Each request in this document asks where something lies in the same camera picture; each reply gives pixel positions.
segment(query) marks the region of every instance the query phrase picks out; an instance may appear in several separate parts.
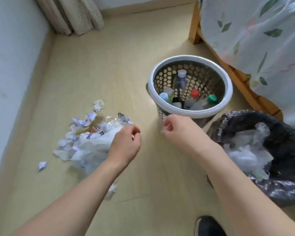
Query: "hand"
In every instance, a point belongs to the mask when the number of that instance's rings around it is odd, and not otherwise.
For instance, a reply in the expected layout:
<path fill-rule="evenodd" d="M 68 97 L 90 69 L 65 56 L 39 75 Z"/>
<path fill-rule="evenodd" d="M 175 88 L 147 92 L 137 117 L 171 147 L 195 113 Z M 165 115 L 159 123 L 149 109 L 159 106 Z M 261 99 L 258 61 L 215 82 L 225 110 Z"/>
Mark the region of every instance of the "hand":
<path fill-rule="evenodd" d="M 219 146 L 189 117 L 169 115 L 163 122 L 162 134 L 174 145 L 193 157 L 204 156 Z"/>
<path fill-rule="evenodd" d="M 134 124 L 122 128 L 111 143 L 107 160 L 126 168 L 140 149 L 140 132 L 140 129 Z"/>

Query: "left hand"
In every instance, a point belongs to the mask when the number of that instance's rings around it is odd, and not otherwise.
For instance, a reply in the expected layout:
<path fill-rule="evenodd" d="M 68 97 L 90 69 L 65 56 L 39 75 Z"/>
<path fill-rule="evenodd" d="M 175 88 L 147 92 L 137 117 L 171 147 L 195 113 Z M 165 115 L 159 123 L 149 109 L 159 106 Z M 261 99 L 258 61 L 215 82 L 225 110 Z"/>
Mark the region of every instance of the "left hand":
<path fill-rule="evenodd" d="M 134 124 L 122 128 L 111 143 L 107 160 L 127 167 L 140 150 L 140 132 L 140 129 Z"/>

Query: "white bottle cap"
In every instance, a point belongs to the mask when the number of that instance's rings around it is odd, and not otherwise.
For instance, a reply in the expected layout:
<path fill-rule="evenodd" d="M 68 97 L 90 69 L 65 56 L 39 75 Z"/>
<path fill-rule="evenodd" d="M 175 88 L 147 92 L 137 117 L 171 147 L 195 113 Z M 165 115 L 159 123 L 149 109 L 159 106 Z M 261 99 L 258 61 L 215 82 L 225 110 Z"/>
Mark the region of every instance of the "white bottle cap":
<path fill-rule="evenodd" d="M 181 102 L 173 103 L 174 107 L 181 108 Z"/>
<path fill-rule="evenodd" d="M 166 94 L 166 93 L 161 93 L 160 95 L 159 95 L 160 97 L 161 97 L 161 99 L 163 99 L 164 101 L 168 101 L 168 94 Z"/>
<path fill-rule="evenodd" d="M 185 78 L 186 75 L 187 75 L 187 71 L 186 70 L 181 69 L 181 70 L 178 71 L 178 77 L 179 78 Z"/>
<path fill-rule="evenodd" d="M 170 87 L 164 87 L 164 92 L 168 95 L 171 96 L 173 94 L 173 90 Z"/>

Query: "white trash can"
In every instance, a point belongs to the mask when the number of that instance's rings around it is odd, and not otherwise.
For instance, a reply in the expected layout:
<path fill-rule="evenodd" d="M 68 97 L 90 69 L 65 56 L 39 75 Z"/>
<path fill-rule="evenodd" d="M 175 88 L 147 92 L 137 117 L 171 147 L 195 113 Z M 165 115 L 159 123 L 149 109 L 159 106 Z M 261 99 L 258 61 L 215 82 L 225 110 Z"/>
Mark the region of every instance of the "white trash can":
<path fill-rule="evenodd" d="M 184 102 L 186 96 L 196 89 L 200 92 L 197 100 L 214 94 L 218 104 L 206 110 L 191 111 L 174 107 L 161 99 L 159 94 L 163 92 L 165 86 L 173 88 L 174 77 L 180 69 L 187 71 L 188 83 L 186 89 L 179 90 L 180 94 L 177 89 L 173 89 L 175 97 L 179 97 L 179 100 Z M 231 79 L 222 67 L 211 60 L 193 55 L 173 56 L 157 64 L 151 72 L 146 88 L 157 105 L 161 123 L 168 115 L 177 114 L 192 118 L 200 127 L 204 127 L 217 113 L 221 112 L 233 94 Z"/>

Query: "shoe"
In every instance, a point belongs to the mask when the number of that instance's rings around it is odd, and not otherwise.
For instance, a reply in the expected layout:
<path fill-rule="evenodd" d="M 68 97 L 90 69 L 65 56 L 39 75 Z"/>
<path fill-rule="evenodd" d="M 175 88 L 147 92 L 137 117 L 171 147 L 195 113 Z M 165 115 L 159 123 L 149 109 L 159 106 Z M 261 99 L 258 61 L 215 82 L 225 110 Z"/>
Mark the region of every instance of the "shoe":
<path fill-rule="evenodd" d="M 212 216 L 204 215 L 197 219 L 194 226 L 194 235 L 226 236 L 226 233 Z"/>

